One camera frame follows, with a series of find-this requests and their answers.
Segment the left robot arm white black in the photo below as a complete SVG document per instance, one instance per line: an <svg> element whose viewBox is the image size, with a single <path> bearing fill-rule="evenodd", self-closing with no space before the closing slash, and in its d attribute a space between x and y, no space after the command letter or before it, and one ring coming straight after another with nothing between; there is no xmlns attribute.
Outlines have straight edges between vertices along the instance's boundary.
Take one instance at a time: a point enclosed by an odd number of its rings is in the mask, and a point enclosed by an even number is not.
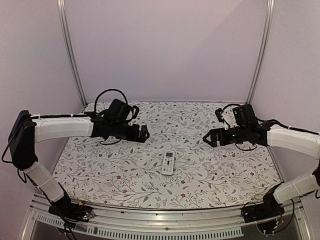
<svg viewBox="0 0 320 240"><path fill-rule="evenodd" d="M19 171L36 186L50 203L49 213L62 219L87 222L94 217L93 209L85 203L73 203L66 190L52 174L39 163L35 144L42 141L70 137L114 137L118 141L145 143L150 137L146 125L129 124L139 113L137 106L114 99L101 111L80 114L32 115L22 110L8 136L6 152Z"/></svg>

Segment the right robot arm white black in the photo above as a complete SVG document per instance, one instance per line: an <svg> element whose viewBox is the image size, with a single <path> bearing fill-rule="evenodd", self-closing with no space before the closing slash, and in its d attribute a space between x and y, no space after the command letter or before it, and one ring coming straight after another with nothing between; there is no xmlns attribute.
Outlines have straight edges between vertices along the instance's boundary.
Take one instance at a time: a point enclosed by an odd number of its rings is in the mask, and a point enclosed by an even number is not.
<svg viewBox="0 0 320 240"><path fill-rule="evenodd" d="M215 115L224 127L211 129L203 142L217 146L250 143L254 146L284 149L315 160L320 159L320 134L318 132L287 126L276 119L259 119L251 104L234 104L232 113L235 124L229 123L224 108ZM242 210L245 221L253 222L281 215L283 204L298 197L305 197L320 189L320 169L301 174L296 178L273 186L262 197L258 206L245 206Z"/></svg>

